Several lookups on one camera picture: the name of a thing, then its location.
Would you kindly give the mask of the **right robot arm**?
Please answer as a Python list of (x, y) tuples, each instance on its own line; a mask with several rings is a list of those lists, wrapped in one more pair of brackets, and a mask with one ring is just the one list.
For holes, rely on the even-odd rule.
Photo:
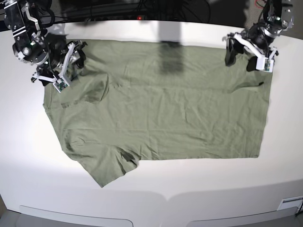
[(58, 22), (51, 4), (49, 0), (2, 1), (4, 24), (15, 40), (15, 56), (22, 62), (36, 65), (32, 80), (40, 80), (45, 85), (69, 86), (93, 51), (118, 69), (129, 63), (140, 70), (144, 62), (155, 61), (162, 73), (179, 72), (183, 62), (182, 22), (237, 26), (244, 33), (250, 29), (245, 25), (245, 0), (138, 0), (130, 5), (115, 6), (114, 15), (127, 16), (134, 21), (143, 16), (146, 23), (159, 21), (158, 43), (90, 44), (48, 32), (48, 28)]

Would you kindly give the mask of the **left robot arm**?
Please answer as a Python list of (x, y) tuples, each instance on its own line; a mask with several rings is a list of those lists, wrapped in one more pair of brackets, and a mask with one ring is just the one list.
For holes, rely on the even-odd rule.
[(270, 44), (280, 33), (294, 24), (293, 3), (291, 0), (267, 0), (257, 23), (248, 30), (246, 37), (265, 56), (270, 55)]

